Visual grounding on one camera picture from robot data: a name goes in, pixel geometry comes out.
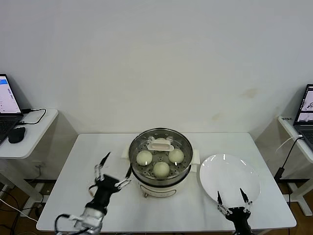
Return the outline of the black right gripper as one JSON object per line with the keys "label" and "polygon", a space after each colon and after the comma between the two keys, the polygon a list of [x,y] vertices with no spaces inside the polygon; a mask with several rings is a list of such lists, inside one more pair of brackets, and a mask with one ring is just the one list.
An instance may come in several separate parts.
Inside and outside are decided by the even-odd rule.
{"label": "black right gripper", "polygon": [[234,235],[251,235],[252,230],[248,223],[248,219],[251,215],[252,201],[249,200],[247,194],[240,188],[240,192],[245,203],[244,207],[226,208],[223,205],[222,198],[219,191],[217,191],[217,208],[225,215],[226,219],[234,224],[235,232]]}

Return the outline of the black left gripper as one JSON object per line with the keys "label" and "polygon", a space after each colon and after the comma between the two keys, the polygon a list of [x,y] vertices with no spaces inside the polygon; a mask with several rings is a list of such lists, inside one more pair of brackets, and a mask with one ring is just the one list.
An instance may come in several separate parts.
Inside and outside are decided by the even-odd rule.
{"label": "black left gripper", "polygon": [[96,193],[91,201],[92,208],[106,208],[110,202],[112,194],[119,192],[124,186],[131,182],[132,167],[130,166],[123,180],[118,180],[108,175],[102,174],[102,168],[108,159],[109,152],[99,164],[94,167],[95,185],[97,186]]}

